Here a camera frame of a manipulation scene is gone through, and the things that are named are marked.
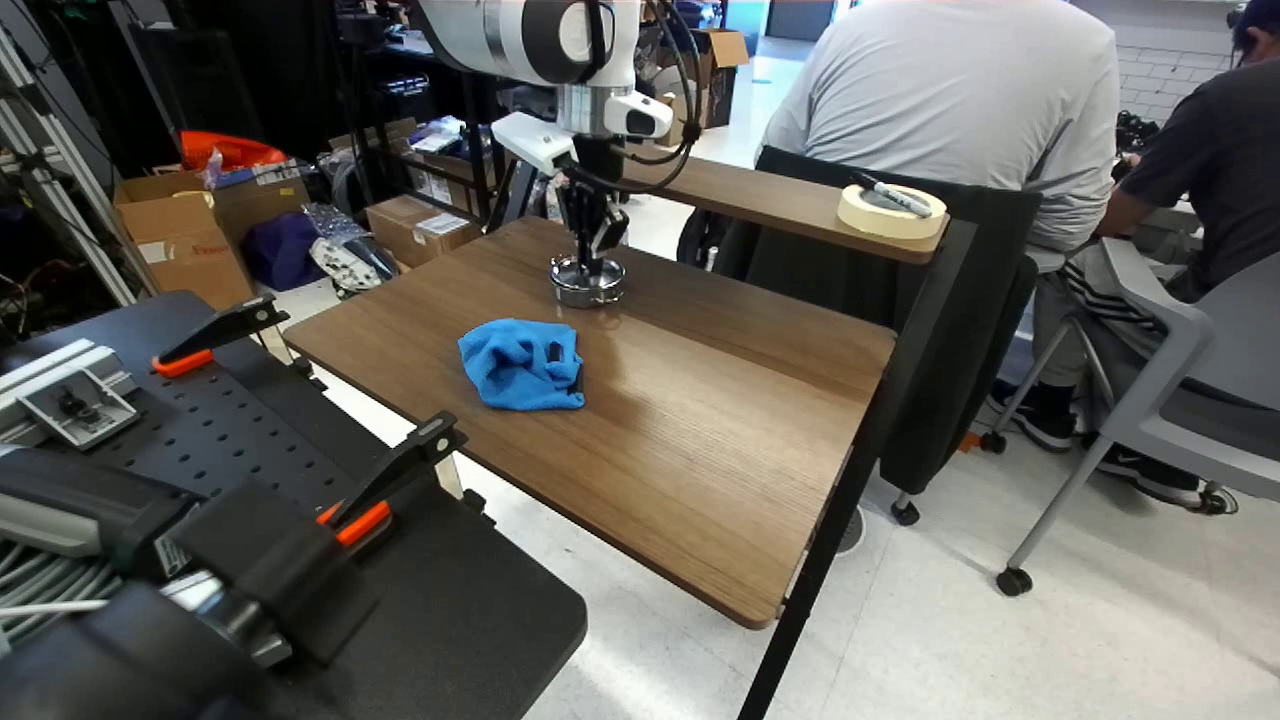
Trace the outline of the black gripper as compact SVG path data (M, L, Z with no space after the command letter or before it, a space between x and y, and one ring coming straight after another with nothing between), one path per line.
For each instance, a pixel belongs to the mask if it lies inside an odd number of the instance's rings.
M568 180L561 194L562 227L577 242L577 261L589 264L613 255L627 237L625 199L631 184L625 180L625 145L608 135L577 135L568 154L553 159L553 170ZM593 210L605 199L605 220L593 242Z

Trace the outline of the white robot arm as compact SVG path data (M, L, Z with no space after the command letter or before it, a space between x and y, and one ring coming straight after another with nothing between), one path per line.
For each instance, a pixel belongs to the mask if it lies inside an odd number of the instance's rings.
M507 111L496 135L561 180L579 261L625 237L620 148L671 131L665 100L634 85L642 0L415 0L426 48L464 71L554 94L554 115Z

